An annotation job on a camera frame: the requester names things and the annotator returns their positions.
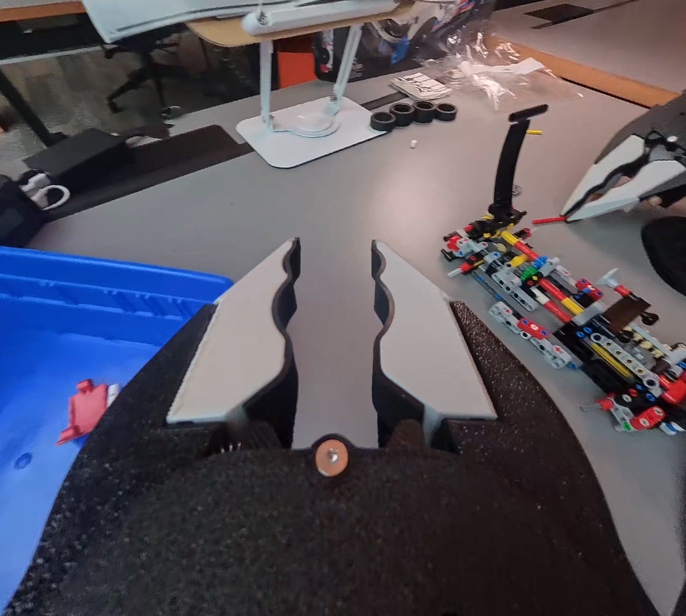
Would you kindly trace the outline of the toy brick car chassis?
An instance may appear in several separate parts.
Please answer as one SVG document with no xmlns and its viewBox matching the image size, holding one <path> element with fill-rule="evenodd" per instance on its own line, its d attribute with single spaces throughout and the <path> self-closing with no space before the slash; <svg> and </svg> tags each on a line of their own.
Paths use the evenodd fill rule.
<svg viewBox="0 0 686 616">
<path fill-rule="evenodd" d="M 489 314 L 553 368 L 585 373 L 618 432 L 684 435 L 685 344 L 655 336 L 659 316 L 617 269 L 592 283 L 536 253 L 530 230 L 515 230 L 525 214 L 493 210 L 444 235 L 441 255 L 456 265 L 448 276 L 474 278 L 494 298 Z"/>
</svg>

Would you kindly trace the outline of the black desk strip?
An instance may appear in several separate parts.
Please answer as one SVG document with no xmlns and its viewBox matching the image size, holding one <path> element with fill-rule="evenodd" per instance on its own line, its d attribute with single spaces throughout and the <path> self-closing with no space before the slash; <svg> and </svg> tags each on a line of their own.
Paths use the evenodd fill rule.
<svg viewBox="0 0 686 616">
<path fill-rule="evenodd" d="M 252 148 L 235 133 L 237 121 L 229 121 L 226 128 L 215 122 L 199 129 L 190 128 L 194 119 L 200 123 L 210 118 L 228 120 L 230 111 L 247 109 L 248 103 L 257 108 L 258 98 L 246 97 L 178 118 L 180 133 L 137 145 L 131 164 L 107 174 L 95 187 L 47 215 L 47 221 L 56 222 L 250 154 Z"/>
</svg>

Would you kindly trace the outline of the black curved toy panel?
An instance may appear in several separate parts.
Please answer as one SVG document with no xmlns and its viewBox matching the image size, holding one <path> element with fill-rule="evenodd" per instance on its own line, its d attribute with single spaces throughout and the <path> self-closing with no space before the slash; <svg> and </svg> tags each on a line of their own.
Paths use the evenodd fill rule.
<svg viewBox="0 0 686 616">
<path fill-rule="evenodd" d="M 548 104 L 534 106 L 511 113 L 509 129 L 503 142 L 494 180 L 493 203 L 489 213 L 498 221 L 505 221 L 513 214 L 513 189 L 517 161 L 526 138 L 531 120 L 548 111 Z"/>
</svg>

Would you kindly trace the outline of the red toy piece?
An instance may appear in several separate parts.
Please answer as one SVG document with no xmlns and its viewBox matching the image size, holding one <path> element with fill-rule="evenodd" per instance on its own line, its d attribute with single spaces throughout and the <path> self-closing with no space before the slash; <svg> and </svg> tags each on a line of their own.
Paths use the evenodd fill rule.
<svg viewBox="0 0 686 616">
<path fill-rule="evenodd" d="M 86 436 L 97 426 L 108 408 L 109 386 L 91 379 L 76 383 L 69 398 L 68 425 L 60 434 L 56 447 Z"/>
</svg>

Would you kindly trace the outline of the clear plastic bag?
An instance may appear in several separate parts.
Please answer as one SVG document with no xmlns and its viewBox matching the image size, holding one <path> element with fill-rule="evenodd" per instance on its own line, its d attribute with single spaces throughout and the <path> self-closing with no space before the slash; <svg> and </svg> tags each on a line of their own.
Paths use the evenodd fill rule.
<svg viewBox="0 0 686 616">
<path fill-rule="evenodd" d="M 558 106 L 584 95 L 558 77 L 537 55 L 525 55 L 507 40 L 479 29 L 462 30 L 432 48 L 417 62 L 430 78 L 458 97 L 493 113 L 512 113 L 549 104 Z"/>
</svg>

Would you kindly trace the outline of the black power bank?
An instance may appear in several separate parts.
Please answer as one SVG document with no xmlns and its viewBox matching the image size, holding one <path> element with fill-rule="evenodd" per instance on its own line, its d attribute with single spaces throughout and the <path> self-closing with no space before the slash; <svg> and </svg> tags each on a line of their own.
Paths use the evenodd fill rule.
<svg viewBox="0 0 686 616">
<path fill-rule="evenodd" d="M 1 175 L 1 246 L 24 248 L 45 227 L 46 214 L 19 185 Z"/>
</svg>

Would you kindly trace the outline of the white tray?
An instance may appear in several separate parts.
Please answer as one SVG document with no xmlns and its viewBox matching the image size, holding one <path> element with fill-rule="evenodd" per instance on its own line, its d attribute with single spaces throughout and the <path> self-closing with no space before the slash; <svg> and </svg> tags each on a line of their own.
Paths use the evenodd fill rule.
<svg viewBox="0 0 686 616">
<path fill-rule="evenodd" d="M 237 123 L 236 131 L 272 167 L 291 169 L 387 134 L 372 127 L 372 112 L 345 95 L 362 26 L 404 15 L 410 0 L 343 0 L 281 5 L 243 17 L 186 22 L 202 40 L 230 49 L 259 45 L 260 115 Z M 348 27 L 333 89 L 327 97 L 280 110 L 271 107 L 272 55 L 278 40 Z"/>
</svg>

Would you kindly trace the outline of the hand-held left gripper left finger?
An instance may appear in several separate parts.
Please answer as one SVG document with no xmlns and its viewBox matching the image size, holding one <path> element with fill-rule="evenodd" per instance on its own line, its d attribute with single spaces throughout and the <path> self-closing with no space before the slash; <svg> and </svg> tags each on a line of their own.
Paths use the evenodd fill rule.
<svg viewBox="0 0 686 616">
<path fill-rule="evenodd" d="M 294 363 L 300 239 L 292 237 L 223 293 L 167 412 L 167 423 L 241 423 Z"/>
</svg>

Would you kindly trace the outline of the white sticker sheet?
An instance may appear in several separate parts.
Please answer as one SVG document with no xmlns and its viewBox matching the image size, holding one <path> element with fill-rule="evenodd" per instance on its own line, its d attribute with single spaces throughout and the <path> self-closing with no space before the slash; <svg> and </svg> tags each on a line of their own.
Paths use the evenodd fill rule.
<svg viewBox="0 0 686 616">
<path fill-rule="evenodd" d="M 393 78 L 390 81 L 390 86 L 415 101 L 433 102 L 444 99 L 451 94 L 451 89 L 448 86 L 422 72 Z"/>
</svg>

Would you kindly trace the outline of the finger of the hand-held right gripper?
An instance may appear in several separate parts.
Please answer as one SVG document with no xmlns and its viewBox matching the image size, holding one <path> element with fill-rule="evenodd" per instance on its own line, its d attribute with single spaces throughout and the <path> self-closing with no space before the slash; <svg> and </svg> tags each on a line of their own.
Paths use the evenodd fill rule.
<svg viewBox="0 0 686 616">
<path fill-rule="evenodd" d="M 683 178 L 683 164 L 677 160 L 648 162 L 627 183 L 609 189 L 597 200 L 587 201 L 567 213 L 568 222 L 576 222 L 612 213 L 625 207 L 633 208 L 644 198 L 657 194 L 659 188 L 677 178 Z"/>
<path fill-rule="evenodd" d="M 570 219 L 580 205 L 587 201 L 590 194 L 598 192 L 613 175 L 619 174 L 622 169 L 643 156 L 645 141 L 631 134 L 620 142 L 614 149 L 599 158 L 591 165 L 581 181 L 571 192 L 569 198 L 561 209 L 560 215 Z"/>
</svg>

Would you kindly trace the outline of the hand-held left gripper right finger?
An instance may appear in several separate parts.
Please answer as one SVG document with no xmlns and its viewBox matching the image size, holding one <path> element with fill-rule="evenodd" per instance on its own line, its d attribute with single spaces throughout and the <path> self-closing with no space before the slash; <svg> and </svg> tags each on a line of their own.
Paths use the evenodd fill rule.
<svg viewBox="0 0 686 616">
<path fill-rule="evenodd" d="M 383 242 L 372 243 L 382 320 L 383 378 L 423 407 L 422 421 L 493 421 L 496 410 L 453 313 L 437 285 Z"/>
</svg>

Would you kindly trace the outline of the grey desk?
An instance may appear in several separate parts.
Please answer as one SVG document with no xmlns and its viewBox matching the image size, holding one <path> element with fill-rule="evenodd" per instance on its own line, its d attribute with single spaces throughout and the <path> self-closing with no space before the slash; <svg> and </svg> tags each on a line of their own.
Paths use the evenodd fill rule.
<svg viewBox="0 0 686 616">
<path fill-rule="evenodd" d="M 522 149 L 516 199 L 528 219 L 558 215 L 572 188 L 638 106 L 583 90 L 550 106 Z M 277 169 L 255 153 L 109 202 L 45 226 L 37 250 L 193 269 L 238 280 L 290 237 L 301 243 L 298 309 L 288 326 L 299 376 L 294 446 L 340 433 L 377 444 L 371 400 L 373 310 L 371 242 L 390 246 L 444 292 L 463 300 L 556 402 L 585 448 L 618 535 L 661 615 L 671 615 L 685 580 L 682 520 L 685 439 L 662 432 L 614 431 L 588 407 L 599 397 L 579 371 L 560 371 L 488 314 L 493 300 L 471 278 L 449 278 L 442 236 L 485 214 L 508 130 L 507 116 L 453 96 L 452 123 L 416 124 L 330 157 Z M 411 149 L 410 141 L 417 146 Z M 666 286 L 643 251 L 651 213 L 537 228 L 533 249 L 560 257 L 572 275 L 619 280 L 652 304 L 663 342 L 685 341 L 685 299 Z"/>
</svg>

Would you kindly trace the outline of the blue plastic bin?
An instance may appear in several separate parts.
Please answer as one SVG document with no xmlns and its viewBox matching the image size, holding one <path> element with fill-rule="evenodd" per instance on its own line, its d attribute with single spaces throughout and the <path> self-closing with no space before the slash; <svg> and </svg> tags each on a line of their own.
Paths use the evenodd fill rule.
<svg viewBox="0 0 686 616">
<path fill-rule="evenodd" d="M 227 277 L 1 247 L 1 610 L 85 437 L 57 446 L 78 382 L 123 388 Z"/>
</svg>

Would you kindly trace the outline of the black box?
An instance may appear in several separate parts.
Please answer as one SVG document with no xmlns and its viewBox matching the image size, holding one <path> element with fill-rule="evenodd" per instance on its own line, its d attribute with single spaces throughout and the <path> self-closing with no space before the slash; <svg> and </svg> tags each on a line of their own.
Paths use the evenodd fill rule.
<svg viewBox="0 0 686 616">
<path fill-rule="evenodd" d="M 24 159 L 27 169 L 76 193 L 133 162 L 133 149 L 122 136 L 98 129 L 82 131 Z"/>
</svg>

